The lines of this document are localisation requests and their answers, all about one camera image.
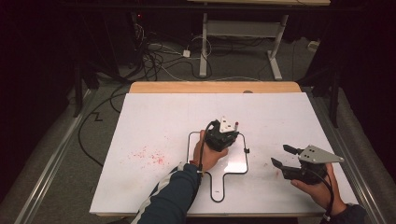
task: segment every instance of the human hand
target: human hand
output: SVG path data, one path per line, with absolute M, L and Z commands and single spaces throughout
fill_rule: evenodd
M 330 213 L 330 215 L 333 217 L 347 209 L 347 205 L 341 199 L 340 190 L 338 189 L 338 184 L 334 175 L 332 164 L 327 163 L 326 168 L 329 176 L 326 176 L 325 180 L 330 184 L 330 177 L 330 180 L 332 181 L 332 191 L 334 193 L 334 202 L 332 204 L 332 212 Z M 307 185 L 303 181 L 296 179 L 291 180 L 290 183 L 297 189 L 309 194 L 314 202 L 320 205 L 322 208 L 328 208 L 331 196 L 329 189 L 325 184 L 319 183 L 316 185 Z
M 202 157 L 202 165 L 203 165 L 203 171 L 210 170 L 213 166 L 218 163 L 218 160 L 225 157 L 228 154 L 228 148 L 224 148 L 221 152 L 217 152 L 213 149 L 211 149 L 207 143 L 204 142 L 204 135 L 205 131 L 201 130 L 200 132 L 200 138 L 197 144 L 195 145 L 194 149 L 194 156 L 193 159 L 194 161 L 197 162 L 197 165 L 199 165 L 199 160 L 200 160 L 200 155 L 201 155 L 201 145 L 204 144 L 204 153 Z

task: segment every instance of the red marks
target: red marks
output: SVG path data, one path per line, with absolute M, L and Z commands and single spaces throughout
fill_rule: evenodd
M 158 158 L 157 162 L 158 164 L 163 165 L 163 158 Z

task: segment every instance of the white tabletop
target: white tabletop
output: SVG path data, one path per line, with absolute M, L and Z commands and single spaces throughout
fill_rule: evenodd
M 222 116 L 239 122 L 248 171 L 224 176 L 224 200 L 210 197 L 206 175 L 190 216 L 307 216 L 323 213 L 271 163 L 298 167 L 283 145 L 332 148 L 305 93 L 130 93 L 125 97 L 90 212 L 133 215 L 156 183 L 187 157 L 189 134 Z M 340 192 L 357 203 L 345 174 L 334 165 Z

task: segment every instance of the wire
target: wire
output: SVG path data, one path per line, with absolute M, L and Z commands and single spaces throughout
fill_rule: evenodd
M 317 176 L 323 182 L 323 184 L 326 185 L 327 189 L 330 192 L 329 205 L 328 205 L 328 207 L 326 209 L 326 213 L 323 215 L 323 219 L 320 221 L 320 224 L 327 223 L 328 220 L 326 218 L 330 218 L 330 213 L 332 212 L 332 204 L 334 203 L 334 192 L 332 191 L 332 180 L 330 179 L 330 176 L 329 176 L 329 174 L 327 174 L 327 172 L 326 172 L 326 175 L 329 177 L 330 184 L 325 179 L 323 179 L 323 177 L 318 175 L 316 172 L 311 171 L 309 169 L 307 169 L 306 171 L 308 171 L 309 173 Z
M 101 162 L 99 162 L 96 158 L 94 158 L 93 156 L 90 155 L 90 153 L 87 152 L 87 150 L 85 149 L 85 147 L 82 145 L 82 140 L 81 140 L 81 130 L 82 127 L 84 126 L 85 122 L 88 120 L 88 118 L 90 117 L 90 115 L 95 114 L 95 110 L 98 109 L 101 105 L 103 105 L 104 103 L 106 103 L 107 101 L 110 101 L 111 99 L 115 98 L 115 97 L 119 97 L 125 95 L 125 93 L 121 93 L 121 94 L 117 94 L 114 95 L 112 97 L 109 97 L 107 99 L 105 99 L 102 103 L 100 103 L 94 110 L 91 111 L 91 113 L 88 114 L 87 117 L 85 117 L 85 119 L 82 121 L 81 125 L 78 128 L 78 143 L 79 146 L 82 150 L 82 152 L 84 152 L 84 154 L 90 158 L 91 160 L 93 160 L 94 162 L 96 162 L 98 165 L 100 165 L 101 167 L 103 167 L 103 164 Z
M 111 105 L 111 107 L 112 107 L 117 113 L 120 113 L 121 111 L 118 110 L 118 109 L 113 105 L 112 99 L 113 99 L 114 94 L 116 94 L 116 92 L 119 91 L 120 89 L 122 89 L 124 86 L 126 86 L 126 84 L 121 84 L 121 85 L 118 86 L 118 87 L 111 93 L 111 95 L 110 95 L 110 105 Z
M 210 53 L 212 52 L 212 45 L 210 44 L 209 40 L 207 40 L 206 38 L 203 38 L 202 36 L 199 36 L 199 35 L 198 35 L 198 36 L 196 36 L 195 38 L 193 38 L 193 39 L 191 40 L 191 43 L 192 43 L 192 41 L 194 41 L 194 40 L 196 40 L 196 39 L 198 39 L 198 38 L 203 39 L 204 41 L 206 41 L 206 42 L 209 44 L 209 53 L 206 54 L 206 57 L 209 56 Z
M 205 145 L 205 141 L 206 141 L 206 134 L 207 131 L 209 130 L 209 127 L 213 125 L 214 121 L 210 121 L 210 123 L 206 126 L 205 129 L 205 133 L 204 133 L 204 138 L 202 139 L 202 144 L 201 144 L 201 148 L 200 148 L 200 155 L 199 155 L 199 163 L 198 163 L 198 171 L 202 172 L 203 171 L 203 165 L 202 165 L 202 157 L 204 155 L 204 145 Z

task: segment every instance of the cable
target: cable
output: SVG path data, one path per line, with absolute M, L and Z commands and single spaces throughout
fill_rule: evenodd
M 306 169 L 306 171 L 308 171 L 309 173 L 317 176 L 323 182 L 323 184 L 326 185 L 327 189 L 330 192 L 329 206 L 327 207 L 326 212 L 323 215 L 323 219 L 320 221 L 320 224 L 327 223 L 328 221 L 330 221 L 330 213 L 332 212 L 332 204 L 334 203 L 334 192 L 332 191 L 332 180 L 330 179 L 329 174 L 327 174 L 327 176 L 329 177 L 329 181 L 330 181 L 330 184 L 329 184 L 325 179 L 323 179 L 323 177 L 321 177 L 320 175 L 318 175 L 314 171 L 311 171 L 309 169 Z
M 118 110 L 118 109 L 113 105 L 112 99 L 113 99 L 114 94 L 116 94 L 116 92 L 119 91 L 120 89 L 122 89 L 124 86 L 126 86 L 126 84 L 121 84 L 121 85 L 118 86 L 118 87 L 111 93 L 111 95 L 110 95 L 110 105 L 111 105 L 111 107 L 112 107 L 117 113 L 120 113 L 121 111 Z
M 105 99 L 105 100 L 104 100 L 102 103 L 100 103 L 94 110 L 92 110 L 91 113 L 89 113 L 87 117 L 85 117 L 85 119 L 82 121 L 81 125 L 80 125 L 79 128 L 78 128 L 78 143 L 79 143 L 79 146 L 81 147 L 81 150 L 84 152 L 84 154 L 85 154 L 88 158 L 90 158 L 91 160 L 93 160 L 94 162 L 96 162 L 98 165 L 100 165 L 100 166 L 102 166 L 102 167 L 103 167 L 103 164 L 102 164 L 101 162 L 99 162 L 96 158 L 94 158 L 93 156 L 91 156 L 91 155 L 87 152 L 87 150 L 84 148 L 84 146 L 82 145 L 82 141 L 81 141 L 81 130 L 82 130 L 82 127 L 84 126 L 85 122 L 86 122 L 86 121 L 88 120 L 88 118 L 90 117 L 90 115 L 95 114 L 95 110 L 96 110 L 97 108 L 99 108 L 99 107 L 100 107 L 101 105 L 103 105 L 105 102 L 107 102 L 107 101 L 109 101 L 109 100 L 111 100 L 111 99 L 113 99 L 113 98 L 115 98 L 115 97 L 122 96 L 122 95 L 125 95 L 125 93 L 117 94 L 117 95 L 114 95 L 114 96 L 112 96 L 112 97 L 109 97 L 109 98 Z

